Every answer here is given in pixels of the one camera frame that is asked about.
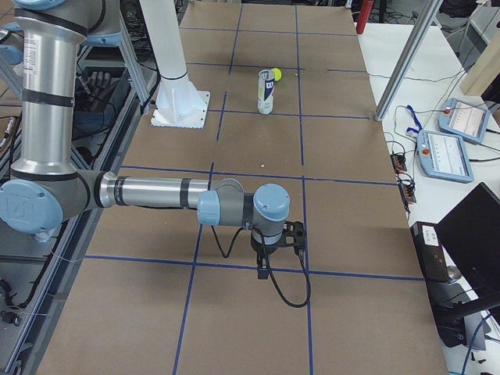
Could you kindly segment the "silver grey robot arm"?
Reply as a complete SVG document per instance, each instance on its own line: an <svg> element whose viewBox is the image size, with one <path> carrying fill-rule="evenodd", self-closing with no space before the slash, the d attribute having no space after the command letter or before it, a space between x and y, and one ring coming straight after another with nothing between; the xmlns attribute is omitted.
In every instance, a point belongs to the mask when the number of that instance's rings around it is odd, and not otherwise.
<svg viewBox="0 0 500 375"><path fill-rule="evenodd" d="M26 234L113 205L192 209L201 224L247 230L258 276L272 276L270 255L286 245L290 198L277 184L253 193L234 179L119 177L79 170L70 161L77 49L83 43L118 45L117 1L18 1L24 33L23 135L12 177L1 188L1 218Z"/></svg>

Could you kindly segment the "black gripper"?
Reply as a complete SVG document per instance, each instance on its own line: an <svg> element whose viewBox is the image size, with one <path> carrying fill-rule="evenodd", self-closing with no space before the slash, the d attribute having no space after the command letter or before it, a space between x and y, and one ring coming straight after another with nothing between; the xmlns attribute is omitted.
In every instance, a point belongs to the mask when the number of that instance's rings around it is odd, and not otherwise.
<svg viewBox="0 0 500 375"><path fill-rule="evenodd" d="M266 236L259 230L252 230L251 246L257 254L257 278L267 280L270 272L265 256L272 255L279 248L290 248L291 243L288 242L286 230L273 236Z"/></svg>

